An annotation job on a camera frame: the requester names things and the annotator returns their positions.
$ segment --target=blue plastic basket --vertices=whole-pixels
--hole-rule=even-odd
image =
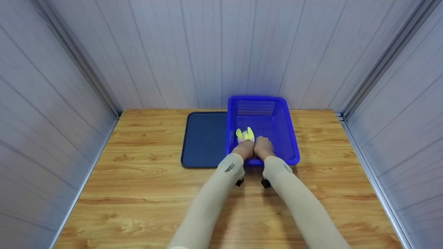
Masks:
[[[276,156],[288,165],[300,161],[294,127],[286,100],[280,97],[232,96],[228,100],[226,126],[226,154],[237,146],[235,131],[251,127],[254,136],[267,137],[274,146]],[[249,159],[247,165],[263,166],[260,159]]]

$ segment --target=hand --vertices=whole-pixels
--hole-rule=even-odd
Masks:
[[[239,154],[243,160],[246,160],[254,155],[254,142],[251,140],[242,141],[232,150],[232,153]]]
[[[259,136],[255,139],[254,153],[264,161],[268,156],[275,156],[271,141],[267,137]]]

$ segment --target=white wall panel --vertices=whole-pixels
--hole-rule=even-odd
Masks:
[[[222,108],[231,95],[342,110],[414,0],[52,0],[126,108]]]
[[[417,248],[443,246],[443,4],[349,120]]]
[[[30,1],[0,1],[0,248],[49,247],[114,118]]]

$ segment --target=wooden table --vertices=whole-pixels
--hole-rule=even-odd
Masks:
[[[164,249],[214,169],[180,165],[187,115],[123,113],[55,245],[56,249]],[[353,248],[401,248],[334,112],[291,111],[297,176]],[[234,187],[210,248],[305,248],[285,204],[247,170]]]

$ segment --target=human arm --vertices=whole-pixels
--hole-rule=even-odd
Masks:
[[[243,162],[253,154],[254,143],[245,140],[227,155],[195,196],[182,224],[167,248],[207,249],[218,217],[231,189],[243,179]]]
[[[308,247],[350,248],[320,201],[292,169],[273,154],[269,140],[258,137],[254,152],[264,161],[263,176],[285,202]]]

